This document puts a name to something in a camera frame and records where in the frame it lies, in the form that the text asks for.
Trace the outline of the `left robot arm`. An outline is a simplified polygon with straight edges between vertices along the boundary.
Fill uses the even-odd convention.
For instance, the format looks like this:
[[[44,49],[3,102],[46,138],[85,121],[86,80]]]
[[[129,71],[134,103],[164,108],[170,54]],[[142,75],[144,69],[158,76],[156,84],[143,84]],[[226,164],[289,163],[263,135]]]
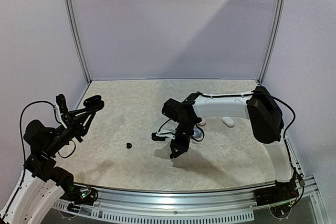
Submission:
[[[94,106],[74,111],[62,110],[61,125],[45,127],[39,120],[31,121],[24,134],[31,154],[24,162],[22,178],[1,210],[1,223],[41,223],[59,198],[75,205],[92,206],[98,191],[91,186],[74,185],[74,176],[56,165],[56,153],[73,139],[83,141],[95,114]]]

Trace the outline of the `pink charging case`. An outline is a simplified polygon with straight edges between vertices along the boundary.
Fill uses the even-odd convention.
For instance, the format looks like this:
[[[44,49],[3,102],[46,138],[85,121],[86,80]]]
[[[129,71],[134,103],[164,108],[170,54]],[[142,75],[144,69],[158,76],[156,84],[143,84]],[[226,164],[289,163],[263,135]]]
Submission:
[[[206,125],[206,120],[202,119],[197,125],[198,126],[204,126],[204,125]]]

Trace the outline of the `purple charging case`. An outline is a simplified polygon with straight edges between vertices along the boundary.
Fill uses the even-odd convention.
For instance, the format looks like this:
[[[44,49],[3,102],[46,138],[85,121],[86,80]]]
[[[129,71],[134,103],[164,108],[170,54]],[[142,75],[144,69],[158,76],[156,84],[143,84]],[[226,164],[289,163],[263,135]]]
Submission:
[[[200,142],[203,139],[202,131],[199,128],[195,127],[192,138],[195,139],[197,142]]]

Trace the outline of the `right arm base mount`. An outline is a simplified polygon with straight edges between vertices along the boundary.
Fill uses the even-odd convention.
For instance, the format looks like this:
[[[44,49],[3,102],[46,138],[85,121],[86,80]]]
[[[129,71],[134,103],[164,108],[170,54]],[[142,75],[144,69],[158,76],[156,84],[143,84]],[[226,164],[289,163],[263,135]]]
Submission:
[[[299,186],[302,188],[301,194],[299,194],[295,180],[286,183],[275,181],[274,186],[254,190],[254,199],[257,206],[263,206],[281,201],[289,201],[294,198],[294,201],[289,204],[289,207],[292,208],[303,197],[305,181],[299,180]]]

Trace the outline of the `black charging case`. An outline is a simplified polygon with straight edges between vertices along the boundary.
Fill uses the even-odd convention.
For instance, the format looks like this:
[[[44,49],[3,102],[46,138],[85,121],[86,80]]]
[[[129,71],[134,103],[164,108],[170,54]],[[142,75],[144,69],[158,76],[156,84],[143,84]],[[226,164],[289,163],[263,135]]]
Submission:
[[[94,95],[84,100],[83,106],[90,110],[94,109],[96,111],[102,110],[104,107],[104,101],[101,95]]]

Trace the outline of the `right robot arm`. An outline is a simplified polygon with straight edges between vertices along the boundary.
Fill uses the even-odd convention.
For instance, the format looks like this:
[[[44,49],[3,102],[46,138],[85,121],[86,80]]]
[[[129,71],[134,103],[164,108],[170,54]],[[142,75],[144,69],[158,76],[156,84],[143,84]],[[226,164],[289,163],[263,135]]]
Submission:
[[[254,138],[264,144],[275,171],[278,185],[271,190],[276,201],[291,194],[289,183],[295,169],[286,147],[289,124],[285,124],[279,107],[281,100],[271,95],[263,86],[253,91],[237,94],[190,94],[182,102],[172,98],[163,104],[162,114],[178,123],[171,136],[170,158],[174,159],[188,151],[194,127],[206,117],[243,118],[251,123]]]

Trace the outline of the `white charging case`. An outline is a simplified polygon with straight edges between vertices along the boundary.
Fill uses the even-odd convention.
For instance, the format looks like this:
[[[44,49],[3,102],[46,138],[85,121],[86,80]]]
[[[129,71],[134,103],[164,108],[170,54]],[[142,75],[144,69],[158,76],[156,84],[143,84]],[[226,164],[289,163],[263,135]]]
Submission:
[[[235,126],[235,121],[227,116],[222,117],[222,122],[227,126],[227,127],[234,127]]]

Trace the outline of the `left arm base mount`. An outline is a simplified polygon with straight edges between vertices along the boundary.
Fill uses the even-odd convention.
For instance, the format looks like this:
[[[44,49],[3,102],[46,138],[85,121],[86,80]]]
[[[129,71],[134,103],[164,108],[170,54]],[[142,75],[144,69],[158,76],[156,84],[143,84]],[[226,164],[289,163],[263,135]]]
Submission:
[[[75,185],[70,180],[56,185],[64,190],[60,198],[70,201],[75,205],[93,206],[99,196],[98,191],[90,185]]]

